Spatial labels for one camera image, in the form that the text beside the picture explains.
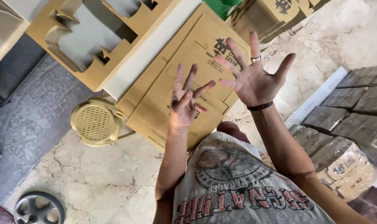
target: wristband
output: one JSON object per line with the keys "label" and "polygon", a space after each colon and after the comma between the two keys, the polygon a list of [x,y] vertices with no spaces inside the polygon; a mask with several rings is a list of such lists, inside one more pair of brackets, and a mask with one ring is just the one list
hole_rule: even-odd
{"label": "wristband", "polygon": [[268,102],[266,104],[262,104],[262,105],[259,105],[259,106],[247,106],[246,108],[249,111],[258,111],[258,110],[266,109],[266,108],[270,107],[273,104],[274,104],[273,101],[271,101],[271,102]]}

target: t-shirt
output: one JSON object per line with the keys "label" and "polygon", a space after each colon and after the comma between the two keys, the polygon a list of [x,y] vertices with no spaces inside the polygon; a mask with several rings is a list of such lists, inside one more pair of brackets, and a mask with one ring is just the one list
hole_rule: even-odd
{"label": "t-shirt", "polygon": [[175,190],[175,224],[334,221],[298,186],[266,166],[255,146],[222,132],[206,137]]}

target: plastic chair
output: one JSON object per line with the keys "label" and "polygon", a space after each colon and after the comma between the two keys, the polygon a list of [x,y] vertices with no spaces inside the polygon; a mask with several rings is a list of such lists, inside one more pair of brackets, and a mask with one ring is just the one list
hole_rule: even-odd
{"label": "plastic chair", "polygon": [[123,120],[123,114],[119,112],[113,103],[107,101],[108,94],[103,94],[88,99],[77,105],[71,114],[71,127],[81,137],[84,144],[100,147],[109,145],[131,133],[119,136]]}

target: hand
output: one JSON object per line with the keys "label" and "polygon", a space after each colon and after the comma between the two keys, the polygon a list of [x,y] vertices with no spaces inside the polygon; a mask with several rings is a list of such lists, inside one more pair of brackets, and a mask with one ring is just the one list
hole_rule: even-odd
{"label": "hand", "polygon": [[[261,50],[259,48],[259,40],[255,32],[249,34],[249,41],[251,43],[252,57],[260,57]],[[219,81],[224,86],[233,88],[237,96],[246,106],[259,106],[271,102],[284,85],[285,76],[295,60],[296,54],[288,54],[282,61],[277,72],[275,74],[269,74],[263,69],[261,61],[252,62],[251,65],[247,65],[244,61],[243,54],[240,52],[233,39],[227,38],[226,43],[230,47],[241,70],[239,71],[233,64],[223,58],[223,56],[216,55],[216,61],[222,64],[236,77],[236,80],[219,79]]]}
{"label": "hand", "polygon": [[216,82],[212,80],[193,92],[191,90],[191,84],[195,78],[197,69],[197,64],[191,66],[190,73],[182,89],[183,64],[179,64],[177,67],[176,80],[172,92],[171,115],[169,117],[169,125],[173,129],[188,130],[188,127],[192,124],[197,115],[197,111],[201,113],[208,112],[205,107],[196,103],[195,99],[200,97],[201,94],[206,91],[212,89],[216,85]]}

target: silver ring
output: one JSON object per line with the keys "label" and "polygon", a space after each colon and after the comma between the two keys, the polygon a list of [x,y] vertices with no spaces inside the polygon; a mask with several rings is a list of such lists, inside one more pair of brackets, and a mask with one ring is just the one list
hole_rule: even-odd
{"label": "silver ring", "polygon": [[252,62],[257,62],[257,61],[260,61],[262,59],[262,56],[259,56],[259,57],[252,57],[251,58],[251,61]]}

